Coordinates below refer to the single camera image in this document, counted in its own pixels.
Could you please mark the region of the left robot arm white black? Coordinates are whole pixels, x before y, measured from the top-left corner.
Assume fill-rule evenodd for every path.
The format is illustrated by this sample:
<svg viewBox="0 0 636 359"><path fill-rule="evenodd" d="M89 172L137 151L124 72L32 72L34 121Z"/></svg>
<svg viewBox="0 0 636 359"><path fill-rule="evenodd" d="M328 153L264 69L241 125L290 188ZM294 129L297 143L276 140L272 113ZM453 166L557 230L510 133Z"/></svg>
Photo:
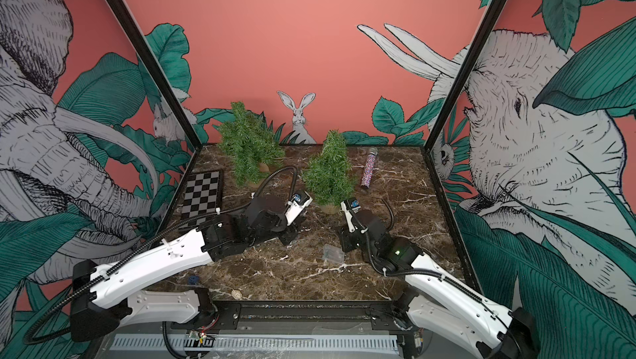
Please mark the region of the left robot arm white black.
<svg viewBox="0 0 636 359"><path fill-rule="evenodd" d="M296 190L297 179L297 167L280 168L263 180L249 203L205 213L199 226L175 240L165 237L189 221L170 226L118 262L77 264L72 294L36 320L23 343L31 346L65 335L74 342L91 342L136 323L211 324L215 306L201 289L173 294L148 292L147 287L272 239L290 244L313 202L307 192Z"/></svg>

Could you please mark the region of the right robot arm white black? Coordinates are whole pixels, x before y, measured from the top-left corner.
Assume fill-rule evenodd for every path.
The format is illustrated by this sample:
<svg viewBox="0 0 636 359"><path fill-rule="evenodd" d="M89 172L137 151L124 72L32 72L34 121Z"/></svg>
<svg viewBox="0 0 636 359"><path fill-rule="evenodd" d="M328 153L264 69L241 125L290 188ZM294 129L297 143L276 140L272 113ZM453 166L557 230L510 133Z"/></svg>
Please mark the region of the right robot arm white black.
<svg viewBox="0 0 636 359"><path fill-rule="evenodd" d="M341 203L344 252L359 249L385 278L403 279L407 292L394 307L398 325L438 334L475 358L536 358L541 347L536 319L487 299L444 270L420 246L394 237L391 227L354 199Z"/></svg>

